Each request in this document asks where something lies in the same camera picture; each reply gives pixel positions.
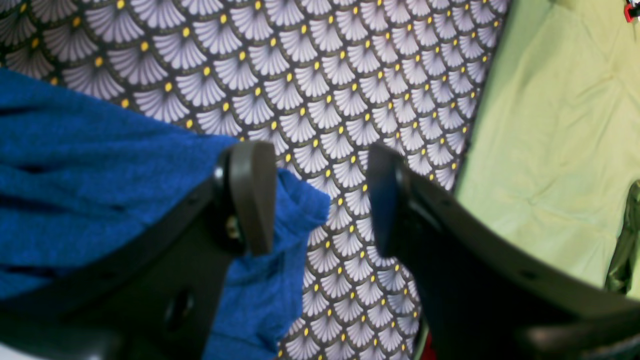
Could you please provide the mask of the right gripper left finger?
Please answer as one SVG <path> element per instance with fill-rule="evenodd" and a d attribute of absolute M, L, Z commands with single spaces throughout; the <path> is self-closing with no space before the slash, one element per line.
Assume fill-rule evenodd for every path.
<path fill-rule="evenodd" d="M 158 223 L 1 302 L 3 360 L 199 360 L 227 269 L 273 248 L 274 144 L 238 142 Z"/>

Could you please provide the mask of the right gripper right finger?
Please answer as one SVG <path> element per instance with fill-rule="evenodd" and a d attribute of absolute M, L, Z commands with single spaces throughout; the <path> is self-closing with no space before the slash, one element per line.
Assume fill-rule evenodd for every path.
<path fill-rule="evenodd" d="M 637 300 L 502 239 L 383 144 L 368 150 L 375 246 L 416 282 L 439 360 L 637 360 Z"/>

